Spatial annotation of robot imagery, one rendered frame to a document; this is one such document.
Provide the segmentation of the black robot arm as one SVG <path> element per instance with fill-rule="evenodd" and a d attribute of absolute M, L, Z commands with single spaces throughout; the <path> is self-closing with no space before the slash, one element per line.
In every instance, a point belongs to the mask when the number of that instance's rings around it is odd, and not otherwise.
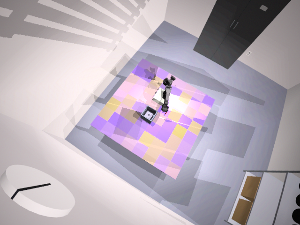
<path fill-rule="evenodd" d="M 173 83 L 173 80 L 172 79 L 168 79 L 168 78 L 165 78 L 163 80 L 163 82 L 165 82 L 167 85 L 165 87 L 165 91 L 163 92 L 163 99 L 164 99 L 164 104 L 162 105 L 162 108 L 161 110 L 163 112 L 167 112 L 169 107 L 168 107 L 168 104 L 169 104 L 169 96 L 170 96 L 170 93 L 172 91 L 172 83 Z"/>

